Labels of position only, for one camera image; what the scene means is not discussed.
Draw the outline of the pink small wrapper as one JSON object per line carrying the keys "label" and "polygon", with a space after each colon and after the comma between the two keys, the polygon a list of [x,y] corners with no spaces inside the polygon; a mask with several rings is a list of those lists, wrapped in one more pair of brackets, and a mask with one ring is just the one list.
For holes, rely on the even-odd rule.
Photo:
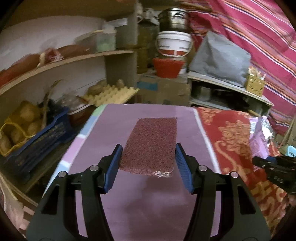
{"label": "pink small wrapper", "polygon": [[249,147],[252,157],[266,159],[269,156],[269,142],[273,136],[273,129],[267,116],[249,119],[250,136]]}

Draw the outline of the maroon scouring pad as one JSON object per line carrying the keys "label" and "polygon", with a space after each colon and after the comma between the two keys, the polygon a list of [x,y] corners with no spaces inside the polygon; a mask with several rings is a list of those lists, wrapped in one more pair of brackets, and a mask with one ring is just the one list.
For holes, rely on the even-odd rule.
{"label": "maroon scouring pad", "polygon": [[141,118],[120,160],[123,171],[169,178],[174,170],[177,118]]}

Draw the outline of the light blue laundry basket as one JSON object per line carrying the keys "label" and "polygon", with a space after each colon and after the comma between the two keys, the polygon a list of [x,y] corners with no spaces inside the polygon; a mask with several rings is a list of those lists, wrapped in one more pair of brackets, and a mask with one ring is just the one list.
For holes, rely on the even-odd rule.
{"label": "light blue laundry basket", "polygon": [[280,147],[280,153],[282,155],[295,158],[296,148],[292,145],[284,145],[284,146]]}

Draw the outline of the red floral towel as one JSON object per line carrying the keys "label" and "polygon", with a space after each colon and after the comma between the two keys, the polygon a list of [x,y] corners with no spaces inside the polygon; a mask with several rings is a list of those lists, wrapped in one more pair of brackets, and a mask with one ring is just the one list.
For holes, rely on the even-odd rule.
{"label": "red floral towel", "polygon": [[265,172],[253,166],[250,137],[250,114],[236,110],[196,108],[203,130],[209,138],[222,174],[237,172],[259,204],[263,216],[275,235],[283,224],[287,193],[269,182]]}

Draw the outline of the blue plastic crate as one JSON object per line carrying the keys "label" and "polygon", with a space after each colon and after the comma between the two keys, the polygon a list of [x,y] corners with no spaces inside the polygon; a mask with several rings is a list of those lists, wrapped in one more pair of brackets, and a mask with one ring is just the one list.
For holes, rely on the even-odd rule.
{"label": "blue plastic crate", "polygon": [[68,111],[67,107],[57,109],[48,126],[6,158],[4,170],[17,176],[29,174],[53,149],[72,140],[75,132]]}

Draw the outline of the purple table cloth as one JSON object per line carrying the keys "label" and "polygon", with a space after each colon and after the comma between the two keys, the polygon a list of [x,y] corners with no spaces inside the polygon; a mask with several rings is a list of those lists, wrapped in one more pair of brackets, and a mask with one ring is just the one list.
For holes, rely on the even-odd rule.
{"label": "purple table cloth", "polygon": [[[117,144],[126,144],[141,118],[176,118],[177,142],[185,152],[220,172],[198,111],[157,104],[108,104],[95,109],[56,172],[79,173],[97,164]],[[112,189],[101,200],[115,240],[183,240],[196,198],[185,189],[175,168],[169,178],[119,170]]]}

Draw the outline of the yellow chopstick holder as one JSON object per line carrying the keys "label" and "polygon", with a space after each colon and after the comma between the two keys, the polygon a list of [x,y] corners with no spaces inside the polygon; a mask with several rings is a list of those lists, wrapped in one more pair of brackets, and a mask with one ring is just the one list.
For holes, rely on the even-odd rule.
{"label": "yellow chopstick holder", "polygon": [[266,74],[259,71],[253,66],[249,66],[245,88],[248,92],[255,94],[258,97],[263,96]]}

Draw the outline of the yellow mesh potato bag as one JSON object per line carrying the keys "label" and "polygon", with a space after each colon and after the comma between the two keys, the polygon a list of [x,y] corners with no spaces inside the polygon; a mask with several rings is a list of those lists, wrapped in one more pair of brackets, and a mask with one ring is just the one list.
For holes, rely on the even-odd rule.
{"label": "yellow mesh potato bag", "polygon": [[42,126],[42,109],[22,101],[1,126],[1,155],[7,157],[35,136]]}

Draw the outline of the grey low shelf unit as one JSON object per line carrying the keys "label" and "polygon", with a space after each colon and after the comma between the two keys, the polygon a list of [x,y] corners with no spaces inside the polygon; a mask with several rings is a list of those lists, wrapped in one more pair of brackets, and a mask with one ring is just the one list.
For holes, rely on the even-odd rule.
{"label": "grey low shelf unit", "polygon": [[253,116],[268,116],[273,107],[273,103],[265,96],[256,96],[243,87],[207,75],[190,71],[187,80],[191,85],[190,106],[238,110]]}

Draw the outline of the yellow egg tray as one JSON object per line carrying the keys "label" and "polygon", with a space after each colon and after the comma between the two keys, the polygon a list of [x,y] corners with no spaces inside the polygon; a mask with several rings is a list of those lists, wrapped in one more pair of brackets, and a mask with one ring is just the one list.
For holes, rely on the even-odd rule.
{"label": "yellow egg tray", "polygon": [[103,104],[124,104],[128,102],[133,96],[138,93],[138,88],[124,87],[118,89],[115,85],[109,84],[103,87],[103,92],[98,95],[85,94],[84,99],[88,101],[90,105],[99,107]]}

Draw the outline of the striped pink curtain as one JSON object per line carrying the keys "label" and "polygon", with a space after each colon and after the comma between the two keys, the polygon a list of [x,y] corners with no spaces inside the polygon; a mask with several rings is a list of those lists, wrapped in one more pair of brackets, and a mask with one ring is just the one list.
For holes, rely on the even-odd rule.
{"label": "striped pink curtain", "polygon": [[269,122],[284,135],[295,116],[295,30],[275,1],[187,1],[195,48],[208,31],[224,35],[251,55],[265,75]]}

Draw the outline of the cardboard box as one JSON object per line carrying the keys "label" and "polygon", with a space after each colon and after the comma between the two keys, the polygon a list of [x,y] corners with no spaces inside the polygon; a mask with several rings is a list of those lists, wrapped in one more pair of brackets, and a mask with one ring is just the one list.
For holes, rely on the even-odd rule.
{"label": "cardboard box", "polygon": [[191,85],[186,75],[177,78],[161,78],[154,73],[138,75],[138,103],[187,106]]}

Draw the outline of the red plastic basket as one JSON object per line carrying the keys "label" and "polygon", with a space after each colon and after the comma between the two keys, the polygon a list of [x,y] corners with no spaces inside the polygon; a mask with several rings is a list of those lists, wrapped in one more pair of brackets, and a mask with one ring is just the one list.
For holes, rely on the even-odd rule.
{"label": "red plastic basket", "polygon": [[156,57],[152,60],[156,76],[161,78],[177,78],[184,61],[174,59],[161,59]]}

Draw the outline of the clear plastic container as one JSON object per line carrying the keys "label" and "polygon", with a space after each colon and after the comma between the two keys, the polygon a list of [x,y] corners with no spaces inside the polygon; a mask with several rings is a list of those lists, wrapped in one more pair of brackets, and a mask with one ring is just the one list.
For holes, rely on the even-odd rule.
{"label": "clear plastic container", "polygon": [[93,53],[114,51],[116,49],[116,30],[96,30],[74,39],[76,45],[90,49]]}

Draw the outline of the wooden wall shelf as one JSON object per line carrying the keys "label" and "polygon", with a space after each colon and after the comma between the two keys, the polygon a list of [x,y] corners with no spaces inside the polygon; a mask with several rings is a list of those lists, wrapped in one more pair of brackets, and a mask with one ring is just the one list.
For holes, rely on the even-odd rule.
{"label": "wooden wall shelf", "polygon": [[106,79],[115,84],[122,79],[134,87],[137,55],[135,1],[2,1],[1,68],[10,67],[26,54],[48,47],[70,45],[74,39],[97,30],[101,22],[127,18],[127,24],[116,33],[115,51],[94,53],[50,63],[27,72],[1,88],[1,120],[28,100],[39,103],[48,88],[60,83],[53,99],[77,91],[84,94],[95,82]]}

